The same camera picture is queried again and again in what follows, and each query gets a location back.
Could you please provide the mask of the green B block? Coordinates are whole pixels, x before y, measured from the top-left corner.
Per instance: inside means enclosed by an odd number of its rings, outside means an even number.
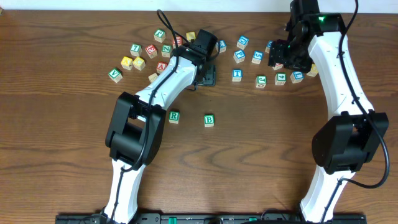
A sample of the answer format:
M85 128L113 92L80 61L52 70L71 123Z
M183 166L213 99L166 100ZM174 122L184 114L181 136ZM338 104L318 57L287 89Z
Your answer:
M204 126L213 127L215 125L215 117L213 114L206 114L204 115Z

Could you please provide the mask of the green R block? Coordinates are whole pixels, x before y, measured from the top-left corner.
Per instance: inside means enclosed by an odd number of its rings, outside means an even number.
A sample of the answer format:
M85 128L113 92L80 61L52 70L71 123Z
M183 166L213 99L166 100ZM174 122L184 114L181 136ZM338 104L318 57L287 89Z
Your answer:
M180 121L180 113L178 111L170 111L169 123L178 124Z

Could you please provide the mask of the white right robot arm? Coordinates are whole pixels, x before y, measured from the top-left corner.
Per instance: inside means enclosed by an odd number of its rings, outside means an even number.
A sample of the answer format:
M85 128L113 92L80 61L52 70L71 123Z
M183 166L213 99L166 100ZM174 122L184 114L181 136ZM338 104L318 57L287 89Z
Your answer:
M349 28L341 14L320 12L317 0L293 0L288 38L270 46L269 66L303 73L316 67L326 98L328 121L312 139L317 166L300 202L305 223L331 223L345 185L386 147L389 120L374 110L360 85L348 48Z

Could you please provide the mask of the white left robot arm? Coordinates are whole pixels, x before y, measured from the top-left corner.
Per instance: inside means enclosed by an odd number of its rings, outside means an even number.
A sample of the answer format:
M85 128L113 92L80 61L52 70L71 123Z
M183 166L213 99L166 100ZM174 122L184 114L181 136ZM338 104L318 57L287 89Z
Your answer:
M105 139L114 174L100 223L129 223L135 217L142 174L160 148L167 110L186 87L215 85L210 62L216 46L217 37L200 30L192 43L173 49L166 69L149 86L117 99Z

